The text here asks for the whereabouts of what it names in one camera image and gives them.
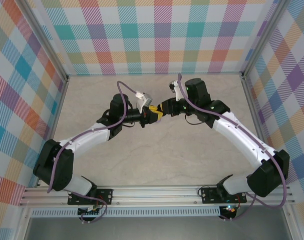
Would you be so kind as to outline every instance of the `marble surface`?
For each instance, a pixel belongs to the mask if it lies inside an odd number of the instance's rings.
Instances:
[[[255,132],[238,75],[185,74],[183,82],[196,77],[205,81],[212,99],[226,103]],[[71,77],[55,140],[74,136],[94,124],[118,93],[116,81],[149,93],[152,104],[158,105],[175,96],[168,83],[176,78],[173,74]],[[135,96],[122,89],[135,105]],[[188,119],[197,122],[193,116]],[[225,137],[206,124],[187,124],[184,115],[166,116],[145,128],[139,124],[123,128],[112,140],[74,160],[74,173],[97,185],[216,184],[229,174],[250,169],[244,156]]]

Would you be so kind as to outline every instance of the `beige floor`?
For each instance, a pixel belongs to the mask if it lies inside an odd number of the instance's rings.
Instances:
[[[254,125],[238,75],[184,75],[202,78],[212,99],[225,102],[241,122]],[[59,118],[55,140],[72,137],[90,127],[109,108],[121,80],[134,90],[149,93],[152,104],[174,97],[168,83],[176,75],[117,75],[72,77]],[[136,104],[132,93],[123,90]],[[215,184],[228,174],[250,169],[243,155],[206,124],[192,126],[184,115],[164,117],[141,128],[124,128],[114,139],[74,160],[74,173],[97,185]]]

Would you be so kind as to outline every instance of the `yellow object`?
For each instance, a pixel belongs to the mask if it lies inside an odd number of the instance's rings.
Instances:
[[[148,107],[148,109],[152,112],[152,113],[155,113],[155,114],[158,114],[157,115],[157,120],[159,121],[161,119],[161,117],[163,116],[163,113],[161,111],[158,111],[157,110],[157,107],[156,106],[153,106],[153,105],[150,105]]]

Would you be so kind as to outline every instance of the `black mounting plate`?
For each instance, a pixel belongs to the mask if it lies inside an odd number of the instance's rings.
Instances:
[[[107,205],[112,204],[113,190],[112,189],[96,189],[96,194],[94,198],[104,200]],[[80,196],[76,196],[74,194],[69,194],[69,198],[67,201],[68,205],[96,205],[96,200],[91,200],[87,198],[83,198]]]
[[[202,187],[200,189],[199,192],[202,196],[203,204],[238,204],[239,202],[241,204],[246,203],[246,195],[244,192],[231,195],[230,197],[226,197],[225,201],[223,201],[221,197],[217,194],[216,189],[216,187]]]

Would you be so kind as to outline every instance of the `checkered backdrop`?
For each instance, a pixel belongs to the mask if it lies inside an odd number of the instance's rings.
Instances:
[[[91,75],[239,72],[277,0],[29,3],[67,72]]]
[[[0,1],[0,240],[8,239],[63,81],[14,0]]]
[[[304,0],[292,0],[247,78],[269,145],[291,157],[304,232]]]

